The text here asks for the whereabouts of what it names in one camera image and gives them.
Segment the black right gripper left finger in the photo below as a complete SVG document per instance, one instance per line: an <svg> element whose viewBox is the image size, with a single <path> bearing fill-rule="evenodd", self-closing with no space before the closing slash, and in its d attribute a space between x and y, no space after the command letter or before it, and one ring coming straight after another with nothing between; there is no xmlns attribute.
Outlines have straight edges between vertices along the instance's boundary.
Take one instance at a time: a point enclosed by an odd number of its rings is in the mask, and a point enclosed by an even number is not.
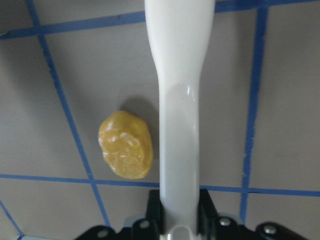
<svg viewBox="0 0 320 240"><path fill-rule="evenodd" d="M160 199L159 190L150 190L145 212L145 219L149 226L145 232L148 237L159 237L165 232L164 208Z"/></svg>

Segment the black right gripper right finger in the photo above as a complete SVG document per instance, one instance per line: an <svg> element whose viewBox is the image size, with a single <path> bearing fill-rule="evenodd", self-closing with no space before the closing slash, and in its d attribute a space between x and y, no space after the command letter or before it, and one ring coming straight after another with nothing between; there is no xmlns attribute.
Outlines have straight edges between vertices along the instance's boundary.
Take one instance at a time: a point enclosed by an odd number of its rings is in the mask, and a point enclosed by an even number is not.
<svg viewBox="0 0 320 240"><path fill-rule="evenodd" d="M213 220L218 212L207 189L199 190L197 227L200 235L211 235Z"/></svg>

